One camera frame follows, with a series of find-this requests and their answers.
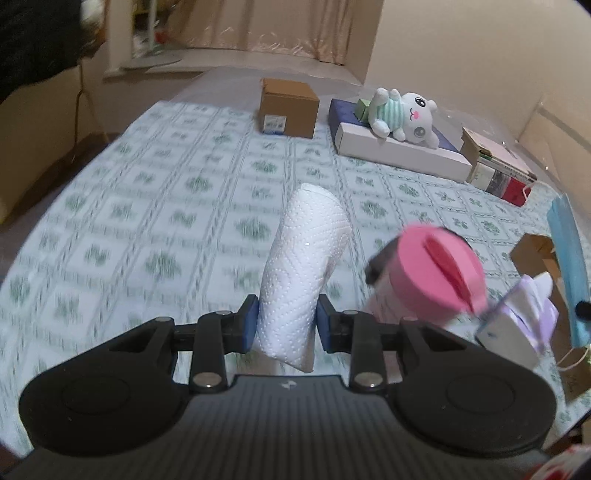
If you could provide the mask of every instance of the plush toy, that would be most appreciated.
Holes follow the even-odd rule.
[[[433,132],[431,112],[437,110],[433,100],[425,100],[416,93],[402,96],[397,90],[378,88],[369,103],[369,126],[374,133],[386,138],[390,132],[400,141],[419,144],[425,142],[430,148],[439,146],[439,139]]]

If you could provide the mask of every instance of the stack of books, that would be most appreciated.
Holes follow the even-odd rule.
[[[527,200],[536,175],[525,161],[506,145],[493,142],[467,128],[460,153],[472,164],[466,180],[471,185],[521,207]]]

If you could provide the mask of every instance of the patterned bedsheet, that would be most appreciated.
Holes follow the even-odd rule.
[[[519,209],[467,184],[336,154],[326,125],[312,140],[263,136],[252,114],[158,102],[56,199],[0,289],[0,438],[19,453],[30,443],[18,396],[39,372],[158,315],[195,322],[236,309],[257,293],[283,207],[302,182],[332,191],[353,237],[327,293],[338,309],[370,295],[367,260],[411,222],[464,236],[497,299],[516,281],[509,252],[524,232],[548,234],[556,195],[536,186]],[[478,321],[451,331],[473,340]],[[298,374],[261,355],[228,355],[235,373]],[[175,373],[186,381],[188,357]],[[314,374],[342,374],[348,359],[317,341]],[[591,394],[564,403],[554,358],[538,369],[559,403],[552,442],[591,406]]]

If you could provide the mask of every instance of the screw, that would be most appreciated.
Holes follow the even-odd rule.
[[[362,387],[373,388],[381,385],[384,378],[376,372],[361,372],[360,374],[355,375],[353,380]]]
[[[193,377],[193,383],[198,387],[212,388],[222,382],[222,377],[214,372],[201,372]]]

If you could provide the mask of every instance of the paper towel roll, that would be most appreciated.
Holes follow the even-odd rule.
[[[255,349],[312,371],[318,295],[350,235],[347,215],[332,193],[308,183],[295,191],[262,275]]]

